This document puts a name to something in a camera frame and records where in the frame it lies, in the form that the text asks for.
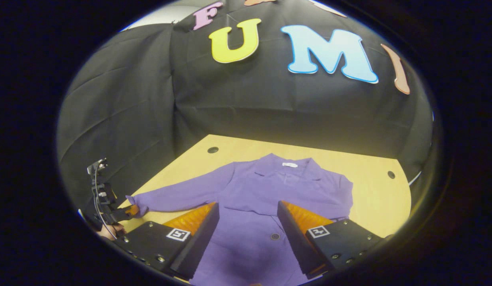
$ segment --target shirt label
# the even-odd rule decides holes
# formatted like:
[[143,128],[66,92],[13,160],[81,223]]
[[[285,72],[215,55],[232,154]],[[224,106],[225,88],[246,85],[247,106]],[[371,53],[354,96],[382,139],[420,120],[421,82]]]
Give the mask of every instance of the shirt label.
[[297,168],[297,164],[294,164],[294,163],[283,163],[282,165],[289,166],[289,167],[292,167],[292,168]]

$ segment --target purple shirt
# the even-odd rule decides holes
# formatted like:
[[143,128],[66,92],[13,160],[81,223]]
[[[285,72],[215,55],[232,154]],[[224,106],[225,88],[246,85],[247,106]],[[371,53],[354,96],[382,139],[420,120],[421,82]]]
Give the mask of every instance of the purple shirt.
[[278,201],[336,221],[348,218],[352,186],[345,176],[320,168],[312,158],[287,160],[269,154],[126,198],[139,206],[139,216],[219,202],[219,222],[191,284],[295,286],[309,280],[277,217]]

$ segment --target shirt sleeve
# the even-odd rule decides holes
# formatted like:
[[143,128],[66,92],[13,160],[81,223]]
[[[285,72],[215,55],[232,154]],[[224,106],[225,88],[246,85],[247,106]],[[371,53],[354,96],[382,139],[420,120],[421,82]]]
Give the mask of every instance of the shirt sleeve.
[[235,164],[232,162],[200,177],[189,179],[175,185],[166,186],[126,198],[132,205],[137,205],[139,214],[148,211],[172,212],[195,208],[217,201],[217,195],[232,180]]

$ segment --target blue letter m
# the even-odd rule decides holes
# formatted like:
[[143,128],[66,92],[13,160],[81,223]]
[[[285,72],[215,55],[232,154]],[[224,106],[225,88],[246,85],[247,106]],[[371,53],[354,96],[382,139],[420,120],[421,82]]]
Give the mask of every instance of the blue letter m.
[[310,51],[317,57],[325,71],[334,73],[340,58],[345,57],[342,73],[349,78],[378,83],[378,76],[372,71],[370,62],[361,44],[361,37],[340,29],[335,29],[331,39],[326,41],[312,29],[303,25],[290,25],[281,28],[292,40],[294,62],[288,65],[293,73],[316,73],[318,66],[311,62]]

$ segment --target wooden table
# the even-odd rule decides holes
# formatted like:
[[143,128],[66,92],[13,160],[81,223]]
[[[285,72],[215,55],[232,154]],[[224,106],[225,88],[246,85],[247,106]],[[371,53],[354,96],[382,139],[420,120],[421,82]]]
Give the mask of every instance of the wooden table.
[[[215,153],[208,153],[218,147]],[[173,185],[211,172],[234,161],[253,161],[273,153],[291,160],[313,158],[320,167],[345,175],[353,183],[350,219],[386,237],[396,232],[410,213],[410,189],[396,159],[208,135],[139,188],[133,195]],[[395,174],[391,179],[387,172]],[[120,207],[129,206],[125,201]],[[190,210],[147,212],[142,218],[121,221],[131,231],[146,221],[164,223]]]

